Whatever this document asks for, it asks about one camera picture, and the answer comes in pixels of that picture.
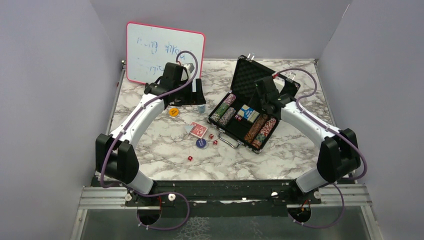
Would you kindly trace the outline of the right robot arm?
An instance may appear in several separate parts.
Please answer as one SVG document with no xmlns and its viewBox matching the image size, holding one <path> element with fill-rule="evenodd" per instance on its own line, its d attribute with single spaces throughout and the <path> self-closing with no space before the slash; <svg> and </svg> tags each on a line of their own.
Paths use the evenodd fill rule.
<svg viewBox="0 0 424 240">
<path fill-rule="evenodd" d="M 298 99 L 280 94 L 271 76 L 254 84 L 255 96 L 269 116 L 292 125 L 319 147 L 316 166 L 289 184 L 292 202 L 302 203 L 309 192 L 334 183 L 361 166 L 356 134 L 351 129 L 329 125 L 303 108 Z"/>
</svg>

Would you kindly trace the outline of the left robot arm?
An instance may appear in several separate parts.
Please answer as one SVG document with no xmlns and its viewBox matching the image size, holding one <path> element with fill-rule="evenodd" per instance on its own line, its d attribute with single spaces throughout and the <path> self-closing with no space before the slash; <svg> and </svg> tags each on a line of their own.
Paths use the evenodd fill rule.
<svg viewBox="0 0 424 240">
<path fill-rule="evenodd" d="M 95 140 L 95 169 L 100 173 L 100 184 L 107 188 L 104 177 L 110 177 L 138 193 L 144 205 L 157 200 L 154 180 L 140 170 L 135 145 L 142 135 L 176 98 L 190 98 L 192 82 L 198 73 L 198 63 L 168 62 L 156 82 L 147 83 L 140 102 L 115 130 L 101 133 Z"/>
</svg>

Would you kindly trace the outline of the light blue chip stack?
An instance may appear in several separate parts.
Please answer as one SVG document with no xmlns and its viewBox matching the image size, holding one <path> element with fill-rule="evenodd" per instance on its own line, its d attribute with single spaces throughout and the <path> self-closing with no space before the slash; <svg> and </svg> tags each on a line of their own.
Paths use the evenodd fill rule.
<svg viewBox="0 0 424 240">
<path fill-rule="evenodd" d="M 197 111 L 199 114 L 203 114 L 206 111 L 206 105 L 205 104 L 201 104 L 197 106 Z"/>
</svg>

